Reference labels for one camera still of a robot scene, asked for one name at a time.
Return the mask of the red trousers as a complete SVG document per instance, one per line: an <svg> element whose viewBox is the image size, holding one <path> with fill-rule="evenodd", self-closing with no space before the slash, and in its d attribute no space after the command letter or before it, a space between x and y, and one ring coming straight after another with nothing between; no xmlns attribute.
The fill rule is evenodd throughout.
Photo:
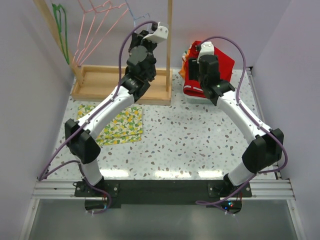
<svg viewBox="0 0 320 240"><path fill-rule="evenodd" d="M198 58L198 52L196 50L196 46L199 45L200 43L201 41L196 40L190 45L190 47L188 48L189 49L188 60L190 58L196 58L196 59ZM215 46L214 46L214 55L218 57L220 78L222 80L230 82L235 61ZM201 89L200 83L197 82L196 80L189 80L188 60L187 60L187 63L185 64L186 74L185 74L184 85L183 85L183 94L190 97L205 98L205 95L203 93L203 90Z"/></svg>

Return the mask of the orange tie-dye trousers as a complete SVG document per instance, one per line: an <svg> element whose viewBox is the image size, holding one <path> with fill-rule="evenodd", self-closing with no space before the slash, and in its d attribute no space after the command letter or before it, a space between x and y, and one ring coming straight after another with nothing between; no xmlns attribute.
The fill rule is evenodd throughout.
<svg viewBox="0 0 320 240"><path fill-rule="evenodd" d="M190 50L188 49L182 54L182 57L181 57L182 65L178 73L183 79L186 78L186 63L188 62L189 53L190 53Z"/></svg>

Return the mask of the blue wire hanger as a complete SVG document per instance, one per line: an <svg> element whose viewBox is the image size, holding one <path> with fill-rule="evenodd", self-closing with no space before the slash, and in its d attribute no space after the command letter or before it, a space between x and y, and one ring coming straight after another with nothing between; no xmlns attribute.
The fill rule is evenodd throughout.
<svg viewBox="0 0 320 240"><path fill-rule="evenodd" d="M128 0L125 0L124 1L125 4L127 5L127 8L128 8L128 11L129 11L129 14L131 15L131 18L132 18L132 22L133 22L133 26L136 27L138 25L138 22L140 20L150 20L151 19L151 16L150 14L147 12L147 13L144 13L144 14L141 14L141 15L137 15L134 13L134 11L132 10L132 7L130 5L130 3L128 2Z"/></svg>

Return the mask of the pink wire hanger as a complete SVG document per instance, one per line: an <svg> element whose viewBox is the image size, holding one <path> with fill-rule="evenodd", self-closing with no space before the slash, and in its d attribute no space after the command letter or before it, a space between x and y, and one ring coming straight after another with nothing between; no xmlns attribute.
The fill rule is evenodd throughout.
<svg viewBox="0 0 320 240"><path fill-rule="evenodd" d="M110 0L78 0L78 4L82 10L82 18L73 62L80 67L99 29L95 24L99 25L100 19L104 19L113 3Z"/></svg>
<svg viewBox="0 0 320 240"><path fill-rule="evenodd" d="M89 51L86 53L86 57L82 60L82 65L85 61L89 58L90 55L98 48L98 46L103 42L103 40L112 32L112 30L116 27L116 25L122 20L122 18L129 12L128 7L124 0L111 0L113 3L113 7L108 9L108 14L105 17L100 19L98 22L99 25L96 23L95 27L99 27L96 29L95 38L93 43L91 44Z"/></svg>

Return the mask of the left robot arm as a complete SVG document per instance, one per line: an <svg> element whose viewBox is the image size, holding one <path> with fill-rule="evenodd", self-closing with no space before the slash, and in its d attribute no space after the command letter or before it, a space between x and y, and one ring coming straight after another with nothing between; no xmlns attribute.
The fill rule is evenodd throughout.
<svg viewBox="0 0 320 240"><path fill-rule="evenodd" d="M153 55L162 39L156 33L133 33L126 61L125 73L119 84L97 107L77 121L69 119L64 124L65 138L70 152L80 160L80 167L87 180L86 191L99 196L104 190L98 156L101 152L96 138L121 111L137 102L149 89L156 76L156 58Z"/></svg>

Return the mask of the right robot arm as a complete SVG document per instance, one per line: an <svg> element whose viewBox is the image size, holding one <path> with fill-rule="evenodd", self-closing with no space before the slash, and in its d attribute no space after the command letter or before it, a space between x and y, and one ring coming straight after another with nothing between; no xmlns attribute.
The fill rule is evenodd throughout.
<svg viewBox="0 0 320 240"><path fill-rule="evenodd" d="M223 192L233 197L248 179L281 159L284 134L264 124L237 98L234 86L220 76L216 55L190 58L188 77L199 82L204 96L227 114L248 143L242 162L223 177Z"/></svg>

